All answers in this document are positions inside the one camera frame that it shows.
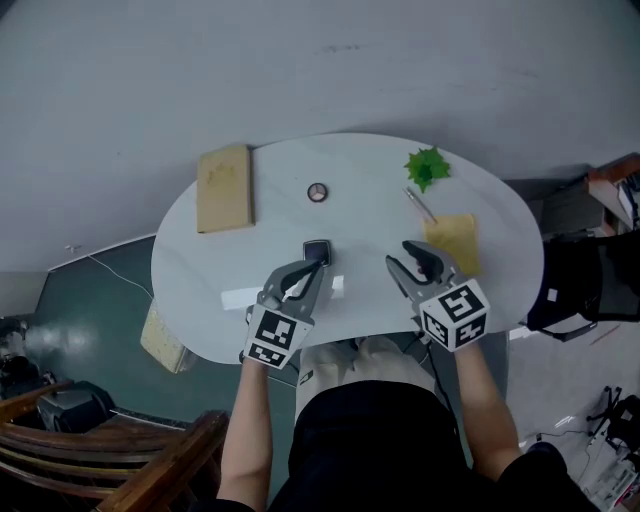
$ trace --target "table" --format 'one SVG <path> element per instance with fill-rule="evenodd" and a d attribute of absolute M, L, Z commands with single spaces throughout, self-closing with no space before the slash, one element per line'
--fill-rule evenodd
<path fill-rule="evenodd" d="M 238 363 L 245 308 L 276 267 L 302 258 L 302 243 L 329 239 L 327 269 L 304 346 L 398 331 L 415 331 L 410 304 L 385 266 L 396 256 L 415 262 L 403 240 L 422 240 L 422 221 L 403 187 L 409 153 L 430 146 L 394 137 L 329 134 L 288 140 L 253 151 L 254 227 L 196 233 L 196 184 L 173 204 L 158 231 L 151 276 L 160 314 L 191 351 Z M 472 213 L 492 306 L 488 331 L 510 329 L 529 311 L 542 281 L 540 232 L 527 205 L 477 165 L 441 150 L 451 178 L 428 188 L 435 215 Z M 327 185 L 323 203 L 307 198 Z"/>

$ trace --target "pen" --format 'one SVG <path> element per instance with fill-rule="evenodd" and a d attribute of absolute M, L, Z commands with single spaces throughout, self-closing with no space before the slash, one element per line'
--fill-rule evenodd
<path fill-rule="evenodd" d="M 424 220 L 426 220 L 427 222 L 431 223 L 431 224 L 437 224 L 438 221 L 436 220 L 436 218 L 433 216 L 433 214 L 429 211 L 429 208 L 427 208 L 424 203 L 420 200 L 420 198 L 413 192 L 413 190 L 411 190 L 410 187 L 407 187 L 404 190 L 404 193 L 407 194 L 407 197 L 409 198 L 409 200 L 413 203 L 413 205 L 420 211 L 420 214 L 422 215 L 422 217 L 424 218 Z"/>

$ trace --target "artificial leaf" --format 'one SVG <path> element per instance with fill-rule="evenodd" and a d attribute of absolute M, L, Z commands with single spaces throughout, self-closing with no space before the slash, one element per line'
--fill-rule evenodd
<path fill-rule="evenodd" d="M 409 153 L 409 162 L 404 167 L 409 170 L 409 179 L 424 192 L 434 179 L 449 176 L 450 165 L 434 146 L 431 149 L 420 149 L 415 155 Z"/>

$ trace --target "wooden chair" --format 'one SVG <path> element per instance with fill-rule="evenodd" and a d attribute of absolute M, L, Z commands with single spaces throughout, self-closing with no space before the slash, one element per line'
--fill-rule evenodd
<path fill-rule="evenodd" d="M 13 510 L 187 510 L 215 497 L 228 424 L 203 413 L 185 430 L 115 416 L 86 434 L 9 423 L 65 381 L 0 401 L 0 485 Z"/>

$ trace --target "floor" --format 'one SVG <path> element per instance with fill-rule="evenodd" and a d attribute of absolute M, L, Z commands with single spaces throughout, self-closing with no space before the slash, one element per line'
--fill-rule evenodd
<path fill-rule="evenodd" d="M 152 248 L 153 239 L 148 239 L 102 253 L 98 258 L 151 290 Z M 199 359 L 190 371 L 173 375 L 142 349 L 140 334 L 149 303 L 143 291 L 92 260 L 63 267 L 47 281 L 27 335 L 27 353 L 58 376 L 90 380 L 103 387 L 117 405 L 127 409 L 187 421 L 205 409 L 231 410 L 238 366 Z M 524 449 L 534 442 L 538 432 L 558 435 L 567 429 L 585 429 L 583 418 L 597 404 L 605 385 L 622 386 L 625 394 L 638 391 L 640 328 L 622 324 L 606 335 L 616 325 L 600 324 L 589 335 L 566 344 L 523 332 L 512 332 L 509 341 L 505 335 L 482 340 L 494 377 L 506 393 Z M 411 341 L 410 335 L 393 338 L 401 348 Z M 415 343 L 408 353 L 420 360 L 424 348 Z M 458 413 L 454 361 L 438 348 L 434 350 L 434 360 Z M 424 366 L 431 371 L 428 361 Z M 289 383 L 295 383 L 297 377 L 289 367 L 273 375 Z M 285 384 L 270 382 L 272 496 L 287 478 L 294 393 Z M 600 442 L 587 447 L 589 438 L 584 434 L 543 438 L 561 449 L 570 474 L 576 480 L 582 476 L 582 483 L 597 473 L 598 464 L 612 456 Z"/>

